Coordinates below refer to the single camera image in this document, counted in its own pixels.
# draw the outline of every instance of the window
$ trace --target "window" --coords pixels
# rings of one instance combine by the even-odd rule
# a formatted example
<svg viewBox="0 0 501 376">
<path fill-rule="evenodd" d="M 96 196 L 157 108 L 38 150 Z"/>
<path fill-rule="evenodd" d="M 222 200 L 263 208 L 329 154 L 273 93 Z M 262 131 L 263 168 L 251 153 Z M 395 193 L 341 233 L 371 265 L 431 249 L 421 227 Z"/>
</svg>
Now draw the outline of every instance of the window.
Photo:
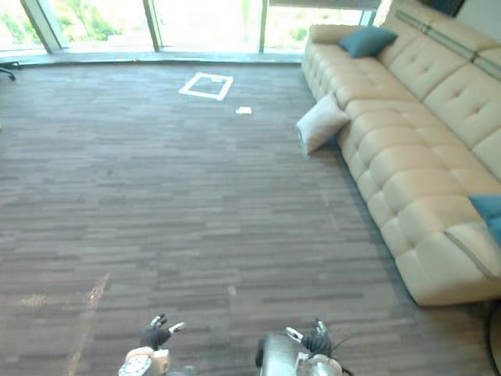
<svg viewBox="0 0 501 376">
<path fill-rule="evenodd" d="M 23 6 L 13 0 L 0 0 L 0 56 L 45 53 Z"/>
<path fill-rule="evenodd" d="M 270 6 L 266 20 L 265 48 L 271 51 L 298 51 L 305 48 L 312 24 L 358 25 L 362 10 Z"/>
<path fill-rule="evenodd" d="M 152 50 L 142 0 L 51 0 L 73 52 Z"/>
<path fill-rule="evenodd" d="M 166 50 L 256 52 L 261 0 L 156 0 Z"/>
</svg>

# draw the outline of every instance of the trees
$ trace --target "trees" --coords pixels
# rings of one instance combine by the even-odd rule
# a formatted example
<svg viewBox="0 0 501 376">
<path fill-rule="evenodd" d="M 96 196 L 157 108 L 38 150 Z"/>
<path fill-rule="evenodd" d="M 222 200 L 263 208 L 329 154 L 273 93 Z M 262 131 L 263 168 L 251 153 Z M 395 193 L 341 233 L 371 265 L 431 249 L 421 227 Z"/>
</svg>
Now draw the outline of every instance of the trees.
<svg viewBox="0 0 501 376">
<path fill-rule="evenodd" d="M 10 13 L 1 14 L 0 20 L 9 29 L 16 44 L 40 44 L 37 33 L 29 20 L 22 20 Z"/>
<path fill-rule="evenodd" d="M 107 41 L 110 35 L 121 34 L 89 0 L 59 0 L 57 5 L 58 19 L 70 42 Z M 75 31 L 78 23 L 84 28 L 85 34 Z"/>
</svg>

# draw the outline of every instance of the sofa seat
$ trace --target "sofa seat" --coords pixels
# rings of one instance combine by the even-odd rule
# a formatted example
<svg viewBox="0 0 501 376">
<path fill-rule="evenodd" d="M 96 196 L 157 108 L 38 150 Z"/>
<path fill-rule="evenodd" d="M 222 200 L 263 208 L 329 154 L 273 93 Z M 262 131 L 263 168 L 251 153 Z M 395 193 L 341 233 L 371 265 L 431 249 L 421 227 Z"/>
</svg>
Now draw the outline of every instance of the sofa seat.
<svg viewBox="0 0 501 376">
<path fill-rule="evenodd" d="M 303 71 L 317 100 L 333 92 L 342 109 L 355 99 L 417 101 L 372 57 L 354 60 L 338 45 L 308 44 L 306 49 Z"/>
<path fill-rule="evenodd" d="M 422 305 L 464 300 L 461 286 L 470 294 L 470 279 L 482 281 L 477 296 L 497 296 L 499 279 L 496 289 L 484 289 L 482 270 L 501 270 L 501 250 L 475 228 L 485 224 L 467 195 L 501 193 L 501 183 L 421 103 L 356 100 L 346 112 L 352 120 L 338 144 L 413 296 Z M 465 224 L 474 230 L 464 243 L 475 244 L 466 251 L 448 233 Z"/>
</svg>

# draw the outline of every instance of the cream leather sofa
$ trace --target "cream leather sofa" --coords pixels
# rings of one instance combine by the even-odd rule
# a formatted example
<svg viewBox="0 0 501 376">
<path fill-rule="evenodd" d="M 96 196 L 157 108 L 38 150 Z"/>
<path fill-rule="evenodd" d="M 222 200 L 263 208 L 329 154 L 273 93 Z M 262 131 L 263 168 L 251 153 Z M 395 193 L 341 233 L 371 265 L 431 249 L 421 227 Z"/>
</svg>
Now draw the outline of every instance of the cream leather sofa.
<svg viewBox="0 0 501 376">
<path fill-rule="evenodd" d="M 467 195 L 501 193 L 501 45 L 408 1 L 374 58 L 337 41 L 359 27 L 311 27 L 302 69 L 351 123 L 337 142 L 416 302 L 501 297 L 501 249 Z"/>
</svg>

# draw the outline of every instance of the tufted sofa backrest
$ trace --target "tufted sofa backrest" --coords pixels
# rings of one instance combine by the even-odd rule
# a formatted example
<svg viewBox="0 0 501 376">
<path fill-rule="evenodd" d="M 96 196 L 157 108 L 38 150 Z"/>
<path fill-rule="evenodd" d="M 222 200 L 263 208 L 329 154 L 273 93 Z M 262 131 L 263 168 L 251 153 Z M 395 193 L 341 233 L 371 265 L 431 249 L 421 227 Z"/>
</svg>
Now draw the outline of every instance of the tufted sofa backrest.
<svg viewBox="0 0 501 376">
<path fill-rule="evenodd" d="M 501 44 L 413 0 L 383 26 L 378 60 L 501 181 Z"/>
<path fill-rule="evenodd" d="M 501 82 L 469 63 L 438 85 L 424 104 L 501 181 Z"/>
</svg>

